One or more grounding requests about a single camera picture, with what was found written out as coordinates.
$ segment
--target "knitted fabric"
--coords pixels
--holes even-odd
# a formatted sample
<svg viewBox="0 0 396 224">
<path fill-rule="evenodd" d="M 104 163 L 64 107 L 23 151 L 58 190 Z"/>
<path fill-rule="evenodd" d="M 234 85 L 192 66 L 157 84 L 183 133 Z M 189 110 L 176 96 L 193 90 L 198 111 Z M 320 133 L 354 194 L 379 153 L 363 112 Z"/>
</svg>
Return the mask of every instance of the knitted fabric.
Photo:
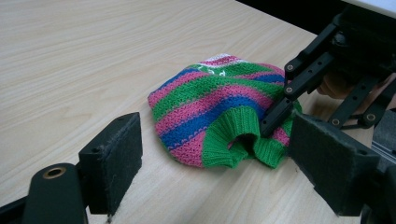
<svg viewBox="0 0 396 224">
<path fill-rule="evenodd" d="M 276 168 L 292 117 L 268 138 L 260 137 L 259 120 L 282 96 L 283 84 L 283 70 L 273 65 L 220 54 L 186 67 L 152 92 L 148 104 L 163 146 L 177 161 L 234 168 L 257 158 Z"/>
</svg>

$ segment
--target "screw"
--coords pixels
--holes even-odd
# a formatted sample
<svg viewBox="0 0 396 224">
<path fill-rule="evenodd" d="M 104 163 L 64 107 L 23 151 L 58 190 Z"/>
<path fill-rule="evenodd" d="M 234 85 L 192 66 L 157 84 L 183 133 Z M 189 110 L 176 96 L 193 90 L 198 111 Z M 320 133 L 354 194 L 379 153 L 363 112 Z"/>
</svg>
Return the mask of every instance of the screw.
<svg viewBox="0 0 396 224">
<path fill-rule="evenodd" d="M 366 118 L 368 120 L 370 120 L 370 121 L 374 121 L 375 120 L 375 115 L 374 114 L 368 114 Z"/>
<path fill-rule="evenodd" d="M 339 119 L 333 119 L 332 120 L 332 125 L 338 126 L 339 124 L 340 124 L 340 120 Z"/>
</svg>

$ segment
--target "light wood surface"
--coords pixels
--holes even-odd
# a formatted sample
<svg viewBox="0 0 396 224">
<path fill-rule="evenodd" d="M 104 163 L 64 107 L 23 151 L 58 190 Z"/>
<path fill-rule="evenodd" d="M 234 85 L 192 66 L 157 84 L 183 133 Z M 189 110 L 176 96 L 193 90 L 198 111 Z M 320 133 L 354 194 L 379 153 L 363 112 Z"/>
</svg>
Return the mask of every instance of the light wood surface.
<svg viewBox="0 0 396 224">
<path fill-rule="evenodd" d="M 0 206 L 25 196 L 40 169 L 76 164 L 111 120 L 140 112 L 143 167 L 113 223 L 359 223 L 335 215 L 292 160 L 192 168 L 154 131 L 147 97 L 185 66 L 229 53 L 283 67 L 314 37 L 231 0 L 1 1 Z M 300 100 L 322 118 L 338 103 Z M 368 146 L 372 133 L 350 132 Z"/>
</svg>

